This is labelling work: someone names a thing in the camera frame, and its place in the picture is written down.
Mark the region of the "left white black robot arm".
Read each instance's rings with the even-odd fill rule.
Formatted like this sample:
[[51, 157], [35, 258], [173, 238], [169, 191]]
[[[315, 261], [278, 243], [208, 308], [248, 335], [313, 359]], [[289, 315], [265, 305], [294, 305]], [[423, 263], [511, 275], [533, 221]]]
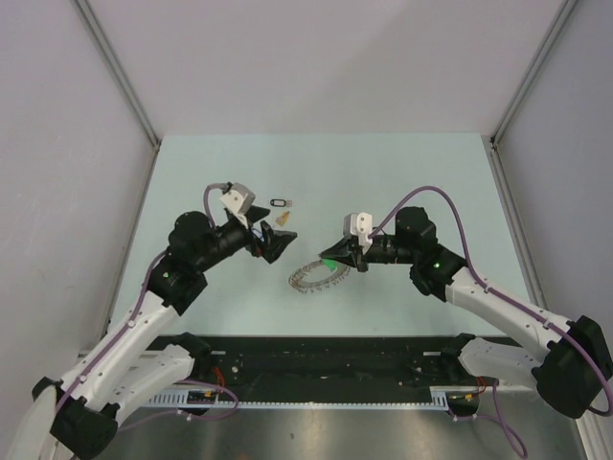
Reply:
[[168, 247], [152, 261], [122, 322], [61, 379], [43, 378], [34, 387], [35, 397], [48, 387], [56, 389], [50, 433], [78, 459], [100, 455], [125, 419], [161, 390], [210, 376], [212, 348], [191, 333], [175, 336], [149, 366], [131, 366], [202, 293], [207, 270], [240, 250], [270, 264], [280, 258], [298, 235], [273, 229], [265, 220], [269, 213], [251, 206], [245, 221], [229, 215], [222, 226], [213, 226], [198, 211], [178, 217]]

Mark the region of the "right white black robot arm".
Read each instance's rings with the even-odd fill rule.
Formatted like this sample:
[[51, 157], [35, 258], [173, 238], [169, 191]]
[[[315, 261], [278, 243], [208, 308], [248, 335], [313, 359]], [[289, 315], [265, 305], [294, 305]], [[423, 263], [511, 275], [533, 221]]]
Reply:
[[525, 305], [479, 277], [465, 256], [439, 243], [437, 227], [421, 207], [404, 207], [392, 235], [371, 236], [373, 218], [350, 214], [342, 239], [320, 256], [366, 272], [372, 264], [409, 265], [409, 278], [425, 296], [469, 311], [513, 340], [500, 345], [475, 335], [457, 336], [442, 360], [443, 376], [464, 384], [473, 376], [535, 390], [558, 413], [578, 419], [612, 377], [601, 326], [583, 315], [562, 315]]

